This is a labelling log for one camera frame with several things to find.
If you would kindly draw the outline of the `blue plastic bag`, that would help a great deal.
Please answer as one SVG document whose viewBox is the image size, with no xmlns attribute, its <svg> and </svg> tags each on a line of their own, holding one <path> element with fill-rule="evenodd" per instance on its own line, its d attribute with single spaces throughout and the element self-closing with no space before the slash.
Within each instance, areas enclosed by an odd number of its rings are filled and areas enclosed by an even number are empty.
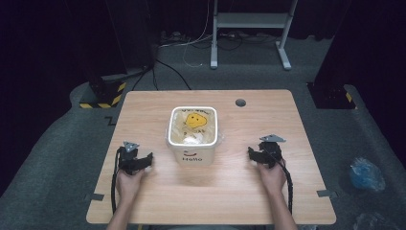
<svg viewBox="0 0 406 230">
<path fill-rule="evenodd" d="M 381 170 L 363 157 L 355 158 L 350 164 L 350 182 L 357 189 L 376 193 L 382 192 L 386 188 L 386 181 Z"/>
</svg>

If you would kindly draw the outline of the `cream plastic trash bin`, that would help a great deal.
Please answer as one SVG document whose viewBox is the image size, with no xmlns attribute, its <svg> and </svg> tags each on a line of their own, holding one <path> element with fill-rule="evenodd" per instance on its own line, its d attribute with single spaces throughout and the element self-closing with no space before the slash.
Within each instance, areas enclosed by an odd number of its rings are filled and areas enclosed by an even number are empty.
<svg viewBox="0 0 406 230">
<path fill-rule="evenodd" d="M 169 144 L 169 149 L 174 153 L 175 159 L 182 166 L 209 166 L 214 162 L 215 147 L 192 148 L 174 147 Z"/>
</svg>

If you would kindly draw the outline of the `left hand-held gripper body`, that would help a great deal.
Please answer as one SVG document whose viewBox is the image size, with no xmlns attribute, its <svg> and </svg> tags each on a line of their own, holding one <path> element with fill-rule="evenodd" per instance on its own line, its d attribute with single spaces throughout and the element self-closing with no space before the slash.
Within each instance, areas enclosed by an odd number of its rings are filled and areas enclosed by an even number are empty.
<svg viewBox="0 0 406 230">
<path fill-rule="evenodd" d="M 137 158 L 139 145 L 124 141 L 119 148 L 119 169 L 132 175 L 140 170 L 140 160 Z"/>
</svg>

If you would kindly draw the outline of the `black base with striped edge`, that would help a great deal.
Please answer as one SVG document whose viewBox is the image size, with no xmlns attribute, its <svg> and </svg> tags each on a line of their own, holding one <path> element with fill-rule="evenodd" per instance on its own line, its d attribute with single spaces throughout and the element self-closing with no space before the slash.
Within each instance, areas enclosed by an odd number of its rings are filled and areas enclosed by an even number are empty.
<svg viewBox="0 0 406 230">
<path fill-rule="evenodd" d="M 104 88 L 88 85 L 79 100 L 81 108 L 111 108 L 116 107 L 124 93 L 125 82 L 108 82 Z"/>
<path fill-rule="evenodd" d="M 350 93 L 343 87 L 329 87 L 309 82 L 307 88 L 315 106 L 319 109 L 355 109 Z"/>
</svg>

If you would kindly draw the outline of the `person's left hand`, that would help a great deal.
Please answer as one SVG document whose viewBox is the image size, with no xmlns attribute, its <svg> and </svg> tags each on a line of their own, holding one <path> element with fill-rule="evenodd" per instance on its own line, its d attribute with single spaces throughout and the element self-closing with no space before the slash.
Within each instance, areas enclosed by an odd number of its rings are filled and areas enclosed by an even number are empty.
<svg viewBox="0 0 406 230">
<path fill-rule="evenodd" d="M 117 186 L 122 200 L 134 200 L 141 186 L 144 170 L 137 171 L 135 174 L 127 174 L 119 170 L 117 177 Z"/>
</svg>

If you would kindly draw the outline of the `crumpled white paper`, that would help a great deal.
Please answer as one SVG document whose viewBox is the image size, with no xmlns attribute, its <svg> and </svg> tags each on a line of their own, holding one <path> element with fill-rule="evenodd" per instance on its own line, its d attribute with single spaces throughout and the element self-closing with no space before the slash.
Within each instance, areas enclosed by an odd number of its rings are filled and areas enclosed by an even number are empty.
<svg viewBox="0 0 406 230">
<path fill-rule="evenodd" d="M 183 139 L 185 145 L 200 145 L 203 143 L 204 136 L 202 133 L 188 133 Z"/>
</svg>

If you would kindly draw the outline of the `white metal stand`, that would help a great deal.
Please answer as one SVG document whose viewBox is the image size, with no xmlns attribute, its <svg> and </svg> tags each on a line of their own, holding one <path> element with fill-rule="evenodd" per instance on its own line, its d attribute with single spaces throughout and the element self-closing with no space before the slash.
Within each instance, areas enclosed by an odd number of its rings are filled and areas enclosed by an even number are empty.
<svg viewBox="0 0 406 230">
<path fill-rule="evenodd" d="M 282 37 L 275 42 L 276 49 L 284 70 L 292 69 L 284 49 L 290 27 L 299 0 L 291 0 L 289 12 L 285 13 L 248 13 L 248 12 L 219 12 L 218 0 L 214 0 L 213 35 L 211 45 L 210 67 L 218 67 L 217 30 L 218 29 L 282 29 Z"/>
</svg>

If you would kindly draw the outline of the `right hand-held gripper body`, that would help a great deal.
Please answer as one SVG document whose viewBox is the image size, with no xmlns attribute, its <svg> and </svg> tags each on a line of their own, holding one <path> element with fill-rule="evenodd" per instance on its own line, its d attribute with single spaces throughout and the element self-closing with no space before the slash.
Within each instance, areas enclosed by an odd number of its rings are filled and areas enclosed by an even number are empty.
<svg viewBox="0 0 406 230">
<path fill-rule="evenodd" d="M 282 150 L 279 142 L 285 142 L 283 138 L 276 134 L 270 134 L 259 138 L 261 143 L 259 149 L 265 154 L 265 164 L 269 168 L 273 168 L 282 160 Z"/>
</svg>

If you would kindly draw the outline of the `person's right hand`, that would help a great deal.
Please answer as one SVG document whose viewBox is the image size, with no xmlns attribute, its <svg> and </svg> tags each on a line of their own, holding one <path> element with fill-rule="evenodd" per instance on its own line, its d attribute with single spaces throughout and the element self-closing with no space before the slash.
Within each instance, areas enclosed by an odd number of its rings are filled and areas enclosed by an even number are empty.
<svg viewBox="0 0 406 230">
<path fill-rule="evenodd" d="M 258 164 L 261 181 L 267 193 L 270 196 L 282 194 L 282 188 L 286 181 L 285 174 L 281 166 L 275 166 L 272 169 Z"/>
</svg>

